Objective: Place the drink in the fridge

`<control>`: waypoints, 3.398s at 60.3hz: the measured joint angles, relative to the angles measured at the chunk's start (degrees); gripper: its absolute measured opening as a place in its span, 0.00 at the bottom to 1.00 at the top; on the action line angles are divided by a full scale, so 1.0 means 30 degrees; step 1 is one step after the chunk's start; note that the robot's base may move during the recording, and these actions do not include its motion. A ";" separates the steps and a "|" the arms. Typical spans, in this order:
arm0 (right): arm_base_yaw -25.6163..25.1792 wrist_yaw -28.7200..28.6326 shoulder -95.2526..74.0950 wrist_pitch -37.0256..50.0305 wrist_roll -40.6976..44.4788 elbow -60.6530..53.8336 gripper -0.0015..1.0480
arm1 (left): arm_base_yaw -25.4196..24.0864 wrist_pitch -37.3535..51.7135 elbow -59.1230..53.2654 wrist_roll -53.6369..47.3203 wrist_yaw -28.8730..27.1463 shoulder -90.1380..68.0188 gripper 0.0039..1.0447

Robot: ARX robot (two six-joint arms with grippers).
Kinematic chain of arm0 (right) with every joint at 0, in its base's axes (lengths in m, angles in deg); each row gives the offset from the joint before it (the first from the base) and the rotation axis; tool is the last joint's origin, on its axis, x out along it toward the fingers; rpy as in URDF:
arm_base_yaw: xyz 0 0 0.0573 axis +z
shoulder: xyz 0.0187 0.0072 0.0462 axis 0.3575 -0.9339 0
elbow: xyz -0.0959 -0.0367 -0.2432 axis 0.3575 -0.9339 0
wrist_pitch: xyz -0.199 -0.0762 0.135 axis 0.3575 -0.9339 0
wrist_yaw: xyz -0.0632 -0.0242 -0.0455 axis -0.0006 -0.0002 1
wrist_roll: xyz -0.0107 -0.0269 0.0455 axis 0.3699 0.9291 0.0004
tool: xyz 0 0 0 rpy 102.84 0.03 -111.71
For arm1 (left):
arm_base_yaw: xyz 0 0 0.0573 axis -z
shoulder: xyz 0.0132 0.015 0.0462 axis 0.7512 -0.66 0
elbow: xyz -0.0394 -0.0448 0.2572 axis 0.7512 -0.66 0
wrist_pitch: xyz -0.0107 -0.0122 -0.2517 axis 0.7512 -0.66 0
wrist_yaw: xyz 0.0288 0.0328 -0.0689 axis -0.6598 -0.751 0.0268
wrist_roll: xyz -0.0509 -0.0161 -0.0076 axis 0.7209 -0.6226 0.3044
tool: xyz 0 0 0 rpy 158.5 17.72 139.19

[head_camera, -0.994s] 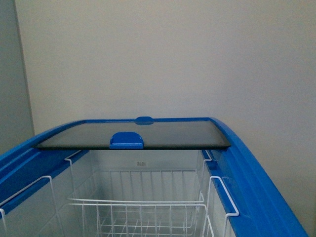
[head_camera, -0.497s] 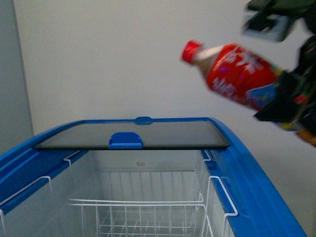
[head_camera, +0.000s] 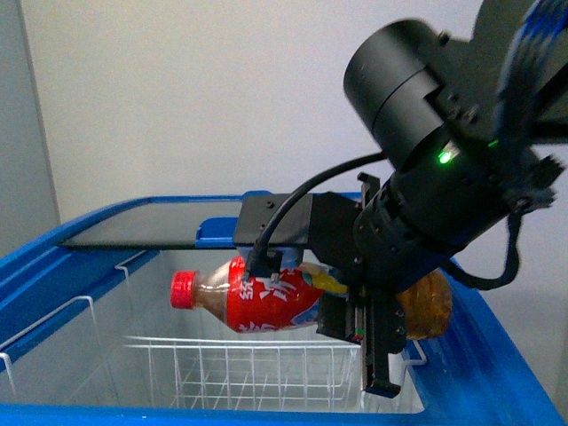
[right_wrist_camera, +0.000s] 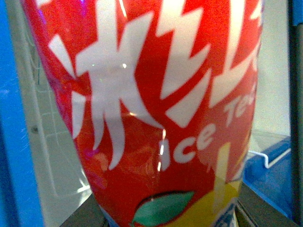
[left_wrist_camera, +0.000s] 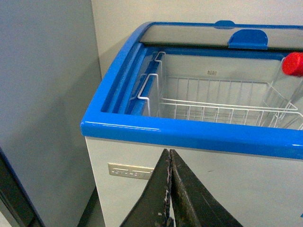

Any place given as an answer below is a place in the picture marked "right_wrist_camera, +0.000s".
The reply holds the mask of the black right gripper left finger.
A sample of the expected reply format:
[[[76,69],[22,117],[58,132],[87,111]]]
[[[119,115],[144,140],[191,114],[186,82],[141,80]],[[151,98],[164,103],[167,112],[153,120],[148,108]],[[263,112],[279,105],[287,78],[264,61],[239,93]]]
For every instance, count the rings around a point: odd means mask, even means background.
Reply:
[[[69,214],[61,227],[106,227],[107,221],[101,212],[91,189],[61,199]]]

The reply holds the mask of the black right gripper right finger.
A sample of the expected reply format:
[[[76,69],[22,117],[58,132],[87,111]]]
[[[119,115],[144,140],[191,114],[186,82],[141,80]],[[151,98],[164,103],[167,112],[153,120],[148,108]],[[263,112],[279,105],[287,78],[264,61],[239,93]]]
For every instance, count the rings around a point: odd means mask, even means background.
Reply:
[[[246,184],[242,184],[236,205],[236,218],[240,227],[296,227],[292,220],[281,214]]]

